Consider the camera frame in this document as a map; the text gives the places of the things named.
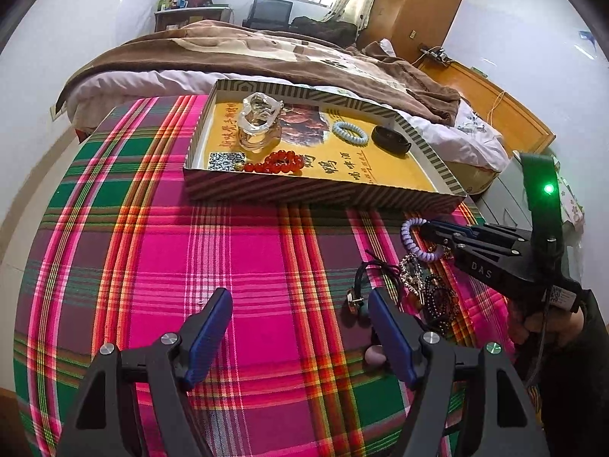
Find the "person right hand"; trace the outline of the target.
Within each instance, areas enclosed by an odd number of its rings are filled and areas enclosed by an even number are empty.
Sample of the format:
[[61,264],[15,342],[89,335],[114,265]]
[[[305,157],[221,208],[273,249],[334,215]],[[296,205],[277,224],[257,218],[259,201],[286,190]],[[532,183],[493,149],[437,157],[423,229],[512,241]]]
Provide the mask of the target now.
[[513,301],[508,301],[508,335],[515,345],[523,345],[531,334],[545,331],[551,340],[562,347],[576,339],[583,326],[582,310],[570,313],[550,307],[547,313],[526,317]]

